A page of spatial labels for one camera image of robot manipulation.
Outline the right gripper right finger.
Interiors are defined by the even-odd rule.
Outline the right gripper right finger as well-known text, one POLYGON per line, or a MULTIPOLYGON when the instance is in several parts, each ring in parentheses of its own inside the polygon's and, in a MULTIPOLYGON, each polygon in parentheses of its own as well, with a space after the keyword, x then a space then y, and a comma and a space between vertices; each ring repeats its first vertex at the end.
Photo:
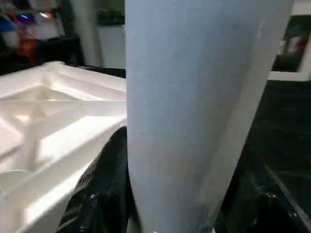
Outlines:
POLYGON ((311 223, 267 166, 240 162, 214 230, 217 233, 309 233, 311 223))

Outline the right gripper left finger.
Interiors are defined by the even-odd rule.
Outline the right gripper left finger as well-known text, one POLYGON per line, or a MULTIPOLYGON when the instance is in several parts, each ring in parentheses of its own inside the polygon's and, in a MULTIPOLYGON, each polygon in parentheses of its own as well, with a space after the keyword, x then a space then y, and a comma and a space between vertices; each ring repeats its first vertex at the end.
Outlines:
POLYGON ((133 211, 127 127, 116 130, 80 177, 58 233, 124 233, 133 211))

